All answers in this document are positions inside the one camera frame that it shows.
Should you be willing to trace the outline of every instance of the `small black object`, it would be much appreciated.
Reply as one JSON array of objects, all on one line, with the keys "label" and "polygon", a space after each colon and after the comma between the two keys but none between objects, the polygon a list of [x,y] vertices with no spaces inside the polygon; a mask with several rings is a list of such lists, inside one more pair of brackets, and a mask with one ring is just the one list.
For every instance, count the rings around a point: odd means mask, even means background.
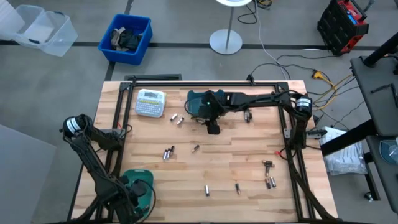
[{"label": "small black object", "polygon": [[392,84],[392,83],[387,84],[387,85],[383,85],[383,86],[380,86],[380,87],[377,87],[377,88],[375,88],[374,90],[371,90],[371,93],[372,93],[372,94],[373,94],[373,93],[377,93],[377,92],[380,91],[380,90],[389,88],[389,87],[391,86],[391,84]]},{"label": "small black object", "polygon": [[394,96],[394,103],[396,104],[396,107],[398,108],[397,90],[396,90],[396,86],[393,83],[391,83],[391,90],[392,90],[392,95]]},{"label": "small black object", "polygon": [[398,65],[396,65],[396,69],[394,69],[392,72],[394,75],[398,75]]},{"label": "small black object", "polygon": [[371,193],[371,192],[366,193],[366,194],[364,195],[364,198],[365,198],[366,200],[368,200],[369,202],[373,202],[373,197],[372,197],[372,193]]},{"label": "small black object", "polygon": [[221,132],[220,127],[217,125],[217,121],[206,121],[207,133],[208,134],[219,134]]},{"label": "small black object", "polygon": [[129,178],[126,177],[125,175],[123,175],[123,176],[119,177],[119,181],[120,181],[122,184],[128,184],[128,183],[129,183]]},{"label": "small black object", "polygon": [[193,149],[192,149],[192,153],[194,153],[196,150],[199,149],[199,145],[196,145]]},{"label": "small black object", "polygon": [[262,163],[263,163],[264,166],[266,167],[266,177],[268,177],[268,176],[269,176],[269,169],[270,169],[271,167],[275,167],[275,165],[272,164],[272,161],[263,161]]},{"label": "small black object", "polygon": [[62,13],[62,12],[54,11],[54,13],[57,13],[57,14],[65,16],[64,13]]},{"label": "small black object", "polygon": [[251,110],[247,109],[243,111],[243,117],[245,122],[250,123],[250,121],[253,119],[253,114],[251,113]]},{"label": "small black object", "polygon": [[132,193],[132,195],[135,194],[138,197],[143,196],[146,192],[146,185],[139,181],[135,181],[130,187],[130,193]]},{"label": "small black object", "polygon": [[32,42],[32,43],[34,43],[34,44],[40,44],[40,41],[38,41],[38,40],[29,39],[29,41]]},{"label": "small black object", "polygon": [[174,146],[172,146],[172,148],[170,149],[170,156],[172,156],[174,153]]},{"label": "small black object", "polygon": [[249,74],[248,77],[246,78],[247,81],[250,81],[250,85],[254,86],[256,85],[256,82],[254,82],[254,77],[252,74]]},{"label": "small black object", "polygon": [[238,194],[241,194],[241,188],[239,187],[239,184],[238,184],[238,183],[235,184],[235,188],[236,188],[236,192],[237,192]]},{"label": "small black object", "polygon": [[120,34],[119,45],[130,50],[136,50],[141,37],[141,35],[134,34],[133,30],[126,29]]}]

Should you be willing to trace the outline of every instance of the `table leg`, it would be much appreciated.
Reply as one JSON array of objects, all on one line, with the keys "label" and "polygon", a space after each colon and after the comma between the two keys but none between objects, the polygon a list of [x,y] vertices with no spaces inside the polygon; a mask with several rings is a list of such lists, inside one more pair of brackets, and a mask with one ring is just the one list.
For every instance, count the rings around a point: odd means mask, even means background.
[{"label": "table leg", "polygon": [[366,136],[377,134],[373,120],[365,121],[357,127],[321,145],[322,155],[327,156],[363,140]]},{"label": "table leg", "polygon": [[369,191],[371,192],[373,200],[380,200],[379,191],[377,190],[376,183],[374,181],[372,172],[370,170],[369,164],[366,163],[366,169],[368,174],[365,174],[366,182],[368,183]]},{"label": "table leg", "polygon": [[225,49],[228,49],[229,35],[231,34],[231,27],[232,27],[233,16],[234,16],[234,7],[231,8],[231,17],[229,18],[228,34],[227,34],[227,36],[226,36],[226,45],[225,45]]}]

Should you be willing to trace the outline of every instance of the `battery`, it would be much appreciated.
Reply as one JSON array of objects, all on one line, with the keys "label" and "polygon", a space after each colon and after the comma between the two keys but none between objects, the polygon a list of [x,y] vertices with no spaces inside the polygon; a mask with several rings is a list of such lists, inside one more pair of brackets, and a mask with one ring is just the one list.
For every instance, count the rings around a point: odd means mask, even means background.
[{"label": "battery", "polygon": [[169,159],[169,157],[170,157],[170,152],[171,152],[171,149],[168,149],[167,150],[167,156],[166,156],[167,159]]},{"label": "battery", "polygon": [[196,145],[196,146],[192,149],[192,153],[196,152],[196,150],[198,150],[199,147],[200,147],[199,145]]},{"label": "battery", "polygon": [[210,196],[210,192],[209,192],[209,186],[205,186],[205,192],[206,192],[206,196],[209,197]]},{"label": "battery", "polygon": [[235,188],[236,188],[236,193],[241,194],[241,188],[239,187],[238,183],[235,184]]},{"label": "battery", "polygon": [[171,150],[170,150],[170,156],[172,156],[174,153],[174,146],[172,146]]},{"label": "battery", "polygon": [[275,182],[274,177],[271,177],[271,185],[272,185],[272,187],[276,187],[276,182]]},{"label": "battery", "polygon": [[174,115],[170,118],[170,121],[172,122],[176,117],[177,117],[177,114],[174,114]]},{"label": "battery", "polygon": [[266,185],[268,189],[271,189],[271,183],[269,181],[269,177],[266,177]]},{"label": "battery", "polygon": [[166,160],[166,158],[167,158],[167,149],[164,151],[163,160]]}]

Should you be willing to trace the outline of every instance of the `wooden table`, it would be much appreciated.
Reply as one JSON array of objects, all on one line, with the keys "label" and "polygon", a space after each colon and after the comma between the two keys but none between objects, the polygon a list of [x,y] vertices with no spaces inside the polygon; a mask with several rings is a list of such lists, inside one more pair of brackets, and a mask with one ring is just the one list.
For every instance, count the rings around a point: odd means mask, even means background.
[{"label": "wooden table", "polygon": [[[112,126],[120,82],[105,82],[95,117],[95,126]],[[289,81],[289,88],[305,93],[303,81]],[[205,126],[190,120],[183,105],[188,90],[206,91],[208,87],[155,87],[167,94],[161,118],[138,116],[134,111],[140,88],[134,88],[129,124],[132,131],[126,137],[121,175],[129,169],[150,170],[155,178],[157,204],[147,219],[153,222],[296,222],[292,184],[287,162],[275,155],[284,147],[280,119],[276,107],[253,108],[253,121],[243,120],[243,113],[228,113],[219,120],[221,134],[209,135]],[[224,91],[265,94],[271,87],[226,87]],[[124,103],[121,110],[122,123]],[[170,117],[181,114],[181,126]],[[314,125],[311,119],[308,128]],[[197,144],[200,149],[192,154]],[[308,145],[319,147],[318,141]],[[166,162],[164,150],[175,146],[174,155]],[[106,153],[100,151],[104,161]],[[303,150],[310,188],[320,203],[337,217],[322,153]],[[270,175],[277,187],[268,190],[264,182],[262,160],[272,160],[275,168]],[[235,183],[242,194],[238,195]],[[205,185],[210,196],[205,195]],[[94,182],[83,168],[72,218],[81,215],[95,197]],[[303,211],[307,215],[303,193]]]}]

